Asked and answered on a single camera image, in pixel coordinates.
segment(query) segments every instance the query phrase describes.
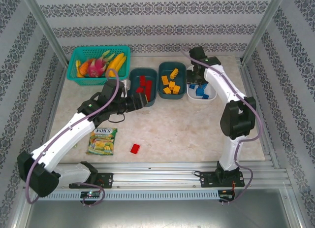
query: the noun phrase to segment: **snack bag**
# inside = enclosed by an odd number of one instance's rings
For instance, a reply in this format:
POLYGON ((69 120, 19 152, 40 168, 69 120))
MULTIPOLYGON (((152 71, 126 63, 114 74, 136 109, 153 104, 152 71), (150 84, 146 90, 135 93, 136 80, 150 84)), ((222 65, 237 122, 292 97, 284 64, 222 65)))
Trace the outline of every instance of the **snack bag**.
POLYGON ((90 136, 87 154, 114 155, 116 128, 96 128, 90 136))

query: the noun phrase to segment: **blue block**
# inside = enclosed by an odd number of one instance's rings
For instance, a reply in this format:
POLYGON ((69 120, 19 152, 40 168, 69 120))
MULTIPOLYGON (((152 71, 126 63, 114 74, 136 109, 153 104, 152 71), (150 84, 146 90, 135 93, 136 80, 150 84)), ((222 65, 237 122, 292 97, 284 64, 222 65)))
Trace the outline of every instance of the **blue block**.
POLYGON ((196 96, 203 96, 204 95, 204 90, 203 89, 200 89, 200 88, 197 88, 196 89, 196 96))
POLYGON ((199 89, 205 89, 207 87, 207 84, 202 84, 200 86, 198 86, 199 89))

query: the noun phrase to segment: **floor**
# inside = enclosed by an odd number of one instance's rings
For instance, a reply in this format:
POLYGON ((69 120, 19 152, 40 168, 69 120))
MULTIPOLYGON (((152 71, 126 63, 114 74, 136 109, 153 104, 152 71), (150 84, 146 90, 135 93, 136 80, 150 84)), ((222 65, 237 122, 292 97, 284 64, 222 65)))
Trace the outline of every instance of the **floor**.
POLYGON ((38 201, 27 228, 288 228, 278 190, 249 190, 230 206, 216 200, 38 201))
MULTIPOLYGON (((225 72, 242 92, 239 69, 234 56, 219 56, 225 72)), ((130 69, 150 67, 158 69, 164 61, 179 61, 190 66, 185 57, 134 57, 130 69)), ((56 134, 73 116, 80 104, 89 99, 101 86, 79 86, 65 80, 51 136, 56 134)), ((209 105, 193 105, 185 95, 180 100, 166 100, 157 96, 153 106, 126 114, 126 120, 113 124, 104 122, 100 127, 118 128, 113 156, 87 155, 89 135, 79 141, 61 160, 62 163, 158 163, 158 162, 215 162, 223 148, 225 136, 220 129, 224 109, 219 97, 209 105), (137 155, 130 153, 132 145, 140 145, 137 155)), ((121 116, 111 116, 117 121, 121 116)), ((252 130, 250 137, 256 136, 252 130)), ((258 141, 244 144, 240 155, 243 161, 263 161, 264 155, 258 141)))

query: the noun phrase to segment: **table surface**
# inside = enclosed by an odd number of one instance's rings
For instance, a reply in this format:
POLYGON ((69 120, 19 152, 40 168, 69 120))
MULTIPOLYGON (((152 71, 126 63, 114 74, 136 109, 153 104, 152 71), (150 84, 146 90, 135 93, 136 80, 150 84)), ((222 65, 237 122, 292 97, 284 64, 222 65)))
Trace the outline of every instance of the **table surface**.
MULTIPOLYGON (((234 56, 219 56, 226 74, 235 86, 245 92, 234 56)), ((185 57, 133 57, 130 69, 149 67, 158 69, 164 61, 179 61, 190 66, 185 57)), ((102 86, 79 86, 65 80, 54 118, 50 137, 56 134, 74 115, 81 103, 89 99, 102 86)), ((61 163, 160 163, 160 162, 215 162, 222 149, 224 135, 220 118, 224 110, 219 97, 208 105, 188 102, 187 94, 180 100, 167 100, 157 96, 153 106, 126 114, 124 122, 103 122, 100 127, 117 128, 114 155, 87 155, 90 135, 83 137, 61 163), (137 155, 130 152, 133 144, 139 144, 137 155)), ((111 120, 122 116, 112 115, 111 120)), ((249 137, 256 136, 256 129, 249 137)), ((240 155, 243 161, 265 160, 259 140, 245 143, 240 155)))

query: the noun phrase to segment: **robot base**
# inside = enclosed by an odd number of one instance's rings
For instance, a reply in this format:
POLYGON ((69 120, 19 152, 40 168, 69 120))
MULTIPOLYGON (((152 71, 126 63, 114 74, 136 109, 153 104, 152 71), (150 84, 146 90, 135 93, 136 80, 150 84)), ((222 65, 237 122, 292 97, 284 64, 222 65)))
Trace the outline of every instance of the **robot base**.
POLYGON ((231 170, 224 171, 220 163, 217 163, 216 171, 203 171, 200 172, 200 183, 202 188, 220 188, 220 187, 244 187, 245 182, 242 172, 239 167, 231 170))

